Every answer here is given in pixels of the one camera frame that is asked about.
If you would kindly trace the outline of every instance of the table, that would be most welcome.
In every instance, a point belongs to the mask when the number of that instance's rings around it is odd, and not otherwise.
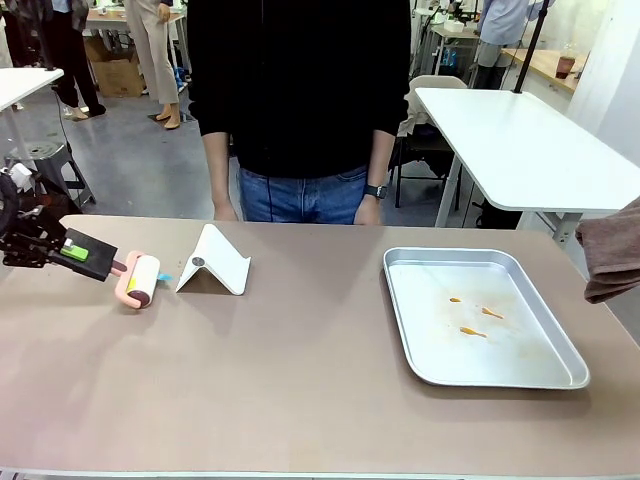
[[[28,160],[31,157],[11,106],[62,75],[64,72],[60,69],[48,71],[44,68],[0,68],[0,111],[4,111],[9,131],[22,159]]]
[[[522,48],[518,50],[515,48],[503,48],[502,53],[511,58],[515,58],[515,61],[519,64],[523,64],[527,55],[527,50]],[[584,68],[587,62],[587,56],[579,55],[578,58],[576,58],[576,64],[571,70],[571,74],[565,79],[560,79],[556,78],[556,70],[558,67],[558,60],[560,60],[561,55],[562,52],[558,50],[536,50],[533,52],[529,68],[531,71],[541,75],[551,84],[573,95],[576,92],[576,88],[578,88],[579,82],[575,76],[575,72],[579,72]]]
[[[546,217],[561,246],[584,214],[616,212],[640,193],[640,168],[533,95],[417,94],[455,153],[436,227],[446,226],[461,164],[495,207]]]
[[[128,32],[127,17],[123,7],[107,7],[106,13],[101,15],[98,13],[100,9],[89,10],[87,17],[87,30],[116,30],[119,32]],[[189,50],[187,48],[186,20],[187,15],[184,12],[171,12],[168,24],[175,23],[178,32],[178,44],[180,53],[182,54],[182,62],[188,71],[191,71],[191,61],[189,59]],[[171,47],[171,62],[175,68],[178,67],[176,50],[173,42],[169,42]]]
[[[427,74],[431,74],[433,70],[433,58],[436,57],[436,65],[434,75],[438,75],[440,73],[440,64],[442,63],[442,55],[445,49],[445,42],[449,39],[459,39],[459,40],[472,40],[473,44],[470,47],[464,47],[457,45],[455,48],[470,48],[471,54],[470,58],[473,61],[475,57],[475,50],[478,47],[478,41],[480,37],[478,37],[472,30],[465,29],[462,32],[451,32],[444,28],[443,25],[433,25],[429,29],[429,35],[425,41],[427,53],[426,53],[426,72]]]
[[[541,233],[219,223],[247,292],[175,283],[204,222],[71,217],[161,259],[148,310],[61,267],[0,283],[0,465],[149,476],[424,479],[640,473],[640,349]],[[583,391],[445,388],[404,357],[394,246],[517,258],[589,365]]]

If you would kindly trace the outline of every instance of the white adhesive roll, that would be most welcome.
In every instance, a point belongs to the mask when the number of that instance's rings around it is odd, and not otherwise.
[[[139,300],[143,308],[149,305],[153,300],[159,273],[160,260],[156,257],[143,255],[138,258],[127,286],[127,295]]]

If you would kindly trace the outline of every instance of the wristwatch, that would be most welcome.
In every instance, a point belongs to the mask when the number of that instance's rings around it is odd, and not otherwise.
[[[367,185],[364,189],[364,194],[376,197],[378,200],[384,200],[387,198],[387,187],[372,187],[371,185]]]

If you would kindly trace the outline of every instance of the white chair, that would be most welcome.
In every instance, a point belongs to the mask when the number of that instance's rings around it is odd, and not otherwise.
[[[440,131],[429,118],[427,111],[416,94],[417,88],[467,88],[467,85],[456,77],[422,75],[409,83],[410,91],[405,97],[409,103],[408,118],[400,124],[398,137],[392,155],[391,182],[398,169],[396,180],[396,208],[400,207],[400,187],[402,179],[437,180],[444,183],[451,169],[453,150]],[[437,175],[435,177],[402,176],[402,165],[413,161],[424,161]],[[460,176],[456,192],[456,209],[460,200]]]

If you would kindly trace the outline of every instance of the concrete floor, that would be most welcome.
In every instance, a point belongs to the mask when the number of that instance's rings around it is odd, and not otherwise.
[[[183,92],[183,110],[189,103]],[[54,94],[47,88],[29,96],[25,109],[17,114],[27,141],[64,142]],[[198,124],[186,123],[167,132],[147,118],[158,112],[149,98],[104,99],[108,112],[102,117],[62,124],[73,147],[74,156],[98,203],[86,213],[169,218],[213,218],[209,173]],[[0,120],[0,154],[15,144]],[[235,178],[237,163],[231,163]],[[429,173],[424,165],[412,164],[405,175]],[[449,225],[462,226],[463,214],[471,190],[471,181],[463,176],[461,211],[452,215]],[[232,201],[237,206],[235,181],[230,181]],[[386,225],[431,227],[442,195],[439,182],[404,180],[402,208],[394,207],[395,190],[383,202]],[[481,197],[475,190],[474,200]],[[471,207],[466,226],[474,225],[479,212]],[[6,269],[0,269],[0,277]],[[622,323],[640,341],[640,290],[629,292],[609,303]]]

